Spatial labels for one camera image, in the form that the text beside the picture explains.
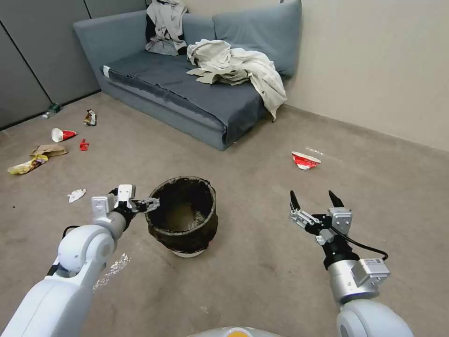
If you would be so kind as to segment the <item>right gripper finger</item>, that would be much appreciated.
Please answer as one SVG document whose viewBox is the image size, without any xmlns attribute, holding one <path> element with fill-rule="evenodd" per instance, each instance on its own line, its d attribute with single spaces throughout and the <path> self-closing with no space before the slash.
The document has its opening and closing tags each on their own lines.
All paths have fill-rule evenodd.
<svg viewBox="0 0 449 337">
<path fill-rule="evenodd" d="M 342 200 L 337 197 L 331 190 L 328 191 L 333 208 L 345 208 Z"/>
<path fill-rule="evenodd" d="M 320 222 L 317 218 L 309 213 L 301 210 L 296 194 L 293 190 L 290 191 L 290 215 L 289 217 L 303 229 L 317 229 Z"/>
</svg>

